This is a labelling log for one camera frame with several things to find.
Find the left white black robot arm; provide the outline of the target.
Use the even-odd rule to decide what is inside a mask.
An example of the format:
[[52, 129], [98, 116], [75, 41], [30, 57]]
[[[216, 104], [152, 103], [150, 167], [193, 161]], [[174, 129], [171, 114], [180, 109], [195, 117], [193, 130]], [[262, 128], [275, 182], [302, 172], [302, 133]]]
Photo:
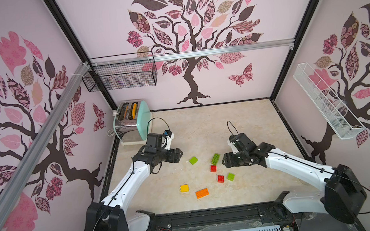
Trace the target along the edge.
[[155, 215], [137, 211], [127, 217], [127, 210], [135, 194], [153, 173], [156, 166], [164, 162], [179, 163], [183, 152], [171, 148], [174, 133], [165, 130], [162, 134], [150, 133], [146, 144], [132, 157], [131, 165], [115, 189], [100, 202], [92, 203], [87, 209], [84, 231], [147, 231]]

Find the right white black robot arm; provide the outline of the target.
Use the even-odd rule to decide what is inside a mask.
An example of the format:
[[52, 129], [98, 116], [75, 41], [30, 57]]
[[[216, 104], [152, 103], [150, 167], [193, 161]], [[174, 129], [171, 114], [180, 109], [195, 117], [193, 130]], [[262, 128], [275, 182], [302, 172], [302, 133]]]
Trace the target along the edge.
[[226, 168], [259, 165], [287, 173], [317, 189], [316, 193], [286, 193], [279, 200], [291, 213], [323, 213], [345, 224], [353, 224], [367, 194], [352, 169], [331, 167], [284, 152], [265, 142], [259, 145], [240, 133], [228, 139], [232, 152], [224, 154]]

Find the long green lego brick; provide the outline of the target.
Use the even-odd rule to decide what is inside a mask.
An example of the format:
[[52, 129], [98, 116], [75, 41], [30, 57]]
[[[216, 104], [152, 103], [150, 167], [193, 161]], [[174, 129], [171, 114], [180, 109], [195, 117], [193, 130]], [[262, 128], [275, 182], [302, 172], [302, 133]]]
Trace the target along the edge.
[[218, 162], [219, 162], [219, 159], [220, 159], [220, 154], [218, 153], [215, 153], [212, 157], [212, 160], [211, 160], [211, 164], [213, 166], [217, 166]]

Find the yellow lego brick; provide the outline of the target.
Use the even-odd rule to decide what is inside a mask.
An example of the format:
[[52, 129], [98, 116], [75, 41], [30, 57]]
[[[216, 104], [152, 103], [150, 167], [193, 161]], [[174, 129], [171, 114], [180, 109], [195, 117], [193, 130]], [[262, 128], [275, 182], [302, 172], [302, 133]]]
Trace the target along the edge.
[[180, 186], [180, 192], [181, 193], [188, 193], [189, 192], [189, 185], [188, 184], [183, 184]]

